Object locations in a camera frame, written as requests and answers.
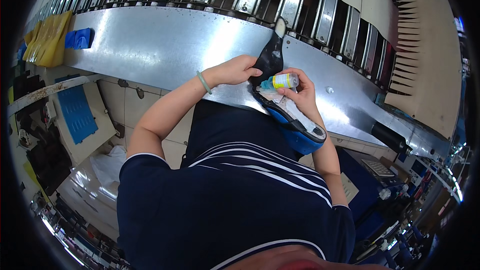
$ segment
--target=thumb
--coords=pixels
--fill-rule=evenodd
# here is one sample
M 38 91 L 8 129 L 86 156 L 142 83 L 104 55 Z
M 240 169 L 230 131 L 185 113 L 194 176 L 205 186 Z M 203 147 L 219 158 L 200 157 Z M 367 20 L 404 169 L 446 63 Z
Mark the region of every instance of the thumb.
M 294 91 L 292 91 L 291 89 L 289 89 L 287 87 L 279 87 L 278 89 L 276 89 L 276 91 L 279 94 L 285 95 L 286 97 L 290 98 L 295 103 L 297 103 L 297 99 L 299 98 L 298 93 L 295 93 Z
M 247 70 L 245 70 L 245 72 L 248 74 L 248 77 L 260 76 L 263 74 L 263 72 L 257 68 L 248 68 Z

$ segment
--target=stainless steel work surface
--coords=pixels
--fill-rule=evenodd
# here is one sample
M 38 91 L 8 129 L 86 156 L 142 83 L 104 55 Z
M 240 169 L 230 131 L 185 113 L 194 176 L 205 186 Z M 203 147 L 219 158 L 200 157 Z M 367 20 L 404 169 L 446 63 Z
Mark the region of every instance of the stainless steel work surface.
M 273 33 L 226 15 L 153 6 L 74 15 L 69 30 L 86 27 L 94 30 L 91 48 L 66 49 L 65 65 L 167 90 L 179 87 L 197 70 L 232 57 L 259 56 Z M 290 36 L 285 36 L 283 57 L 285 68 L 303 69 L 315 83 L 317 106 L 328 131 L 382 145 L 369 134 L 377 120 L 404 136 L 413 154 L 432 158 L 446 154 L 447 142 L 375 105 L 376 94 L 383 91 L 334 57 Z M 205 99 L 266 113 L 252 97 L 248 83 L 221 85 Z

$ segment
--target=glue bottle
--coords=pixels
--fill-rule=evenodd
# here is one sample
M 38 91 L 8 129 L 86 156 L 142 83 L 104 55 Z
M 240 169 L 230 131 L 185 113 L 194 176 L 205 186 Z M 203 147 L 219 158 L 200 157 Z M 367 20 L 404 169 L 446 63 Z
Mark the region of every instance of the glue bottle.
M 261 82 L 263 89 L 294 88 L 299 85 L 299 76 L 296 73 L 273 75 Z

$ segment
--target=worker's left hand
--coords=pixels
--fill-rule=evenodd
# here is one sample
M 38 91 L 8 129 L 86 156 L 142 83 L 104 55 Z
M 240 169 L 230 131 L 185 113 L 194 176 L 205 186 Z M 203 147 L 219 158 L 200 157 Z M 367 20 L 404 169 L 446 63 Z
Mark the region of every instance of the worker's left hand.
M 251 76 L 260 76 L 262 71 L 252 68 L 257 58 L 242 54 L 225 63 L 211 67 L 201 74 L 210 88 L 221 84 L 238 85 L 247 81 Z

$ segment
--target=yellow label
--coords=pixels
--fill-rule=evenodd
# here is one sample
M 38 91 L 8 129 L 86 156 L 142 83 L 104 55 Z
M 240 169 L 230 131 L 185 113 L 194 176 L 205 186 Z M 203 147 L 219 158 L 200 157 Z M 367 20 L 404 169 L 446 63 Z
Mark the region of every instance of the yellow label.
M 274 75 L 272 79 L 273 87 L 278 88 L 291 88 L 289 81 L 290 73 Z

